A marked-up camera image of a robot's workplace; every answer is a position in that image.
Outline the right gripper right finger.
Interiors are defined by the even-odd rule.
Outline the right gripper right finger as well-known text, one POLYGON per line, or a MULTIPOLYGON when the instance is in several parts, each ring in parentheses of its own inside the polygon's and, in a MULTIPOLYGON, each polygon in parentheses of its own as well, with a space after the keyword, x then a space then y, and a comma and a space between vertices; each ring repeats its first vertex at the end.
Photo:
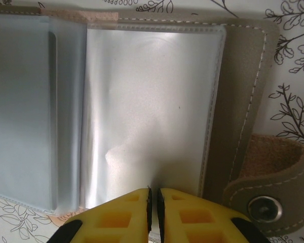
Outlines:
POLYGON ((243 214, 170 188, 158 190, 161 243, 255 243, 243 214))

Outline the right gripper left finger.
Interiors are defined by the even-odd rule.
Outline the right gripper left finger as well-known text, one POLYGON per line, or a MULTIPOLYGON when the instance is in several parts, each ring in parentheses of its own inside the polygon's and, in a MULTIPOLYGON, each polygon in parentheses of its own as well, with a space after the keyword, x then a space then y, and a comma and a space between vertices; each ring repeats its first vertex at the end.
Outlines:
POLYGON ((50 243, 148 243, 151 225, 151 189, 137 189, 68 219, 50 243))

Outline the silver card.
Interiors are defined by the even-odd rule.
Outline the silver card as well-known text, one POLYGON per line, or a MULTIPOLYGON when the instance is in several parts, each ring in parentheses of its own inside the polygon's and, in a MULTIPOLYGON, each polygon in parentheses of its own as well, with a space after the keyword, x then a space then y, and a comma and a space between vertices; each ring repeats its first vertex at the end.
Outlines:
POLYGON ((221 26, 88 30, 84 208, 139 188, 202 194, 225 37, 221 26))

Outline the taupe leather card holder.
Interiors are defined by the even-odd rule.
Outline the taupe leather card holder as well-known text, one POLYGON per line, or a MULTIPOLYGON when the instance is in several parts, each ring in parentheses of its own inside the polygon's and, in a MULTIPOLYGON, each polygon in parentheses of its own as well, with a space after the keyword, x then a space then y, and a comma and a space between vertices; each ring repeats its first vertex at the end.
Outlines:
POLYGON ((57 207, 0 196, 0 243, 46 243, 81 204, 87 32, 119 25, 226 31, 203 191, 275 243, 304 243, 304 0, 0 0, 56 37, 57 207))

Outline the pale blue card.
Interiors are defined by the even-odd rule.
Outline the pale blue card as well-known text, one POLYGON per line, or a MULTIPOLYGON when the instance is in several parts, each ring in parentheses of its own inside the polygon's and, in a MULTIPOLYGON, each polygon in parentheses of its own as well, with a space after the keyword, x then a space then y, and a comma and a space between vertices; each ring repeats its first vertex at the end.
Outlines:
POLYGON ((0 15, 0 196, 57 207, 56 37, 49 19, 0 15))

